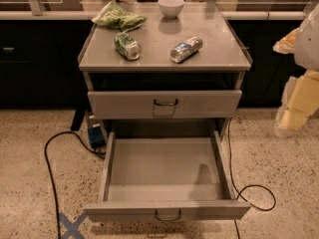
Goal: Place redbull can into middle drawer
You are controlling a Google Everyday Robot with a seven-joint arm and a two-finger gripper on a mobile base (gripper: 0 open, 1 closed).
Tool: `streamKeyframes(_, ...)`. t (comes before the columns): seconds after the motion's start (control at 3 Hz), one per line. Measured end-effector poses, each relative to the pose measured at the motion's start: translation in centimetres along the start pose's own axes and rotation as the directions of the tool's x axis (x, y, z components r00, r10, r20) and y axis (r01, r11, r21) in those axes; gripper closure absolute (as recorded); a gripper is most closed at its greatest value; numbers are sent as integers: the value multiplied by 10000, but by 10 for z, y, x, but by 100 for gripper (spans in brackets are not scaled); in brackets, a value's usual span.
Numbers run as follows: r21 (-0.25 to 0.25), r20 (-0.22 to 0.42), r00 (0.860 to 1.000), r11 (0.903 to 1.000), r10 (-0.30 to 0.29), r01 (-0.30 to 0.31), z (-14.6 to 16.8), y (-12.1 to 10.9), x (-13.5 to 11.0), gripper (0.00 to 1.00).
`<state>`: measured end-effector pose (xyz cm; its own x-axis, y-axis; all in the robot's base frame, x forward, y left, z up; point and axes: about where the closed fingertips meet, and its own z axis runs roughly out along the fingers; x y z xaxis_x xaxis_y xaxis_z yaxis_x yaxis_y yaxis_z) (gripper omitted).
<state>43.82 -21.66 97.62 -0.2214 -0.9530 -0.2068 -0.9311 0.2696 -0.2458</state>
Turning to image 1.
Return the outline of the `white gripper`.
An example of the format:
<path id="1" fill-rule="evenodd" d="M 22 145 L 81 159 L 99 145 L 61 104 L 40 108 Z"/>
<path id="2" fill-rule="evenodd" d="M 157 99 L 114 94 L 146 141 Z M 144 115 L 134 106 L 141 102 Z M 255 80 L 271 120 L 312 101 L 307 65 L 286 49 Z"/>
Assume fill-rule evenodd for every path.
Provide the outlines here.
<path id="1" fill-rule="evenodd" d="M 273 51 L 294 53 L 295 63 L 308 70 L 299 78 L 290 77 L 285 85 L 274 129 L 278 136 L 285 137 L 300 130 L 319 110 L 319 4 L 299 29 L 275 43 Z"/>

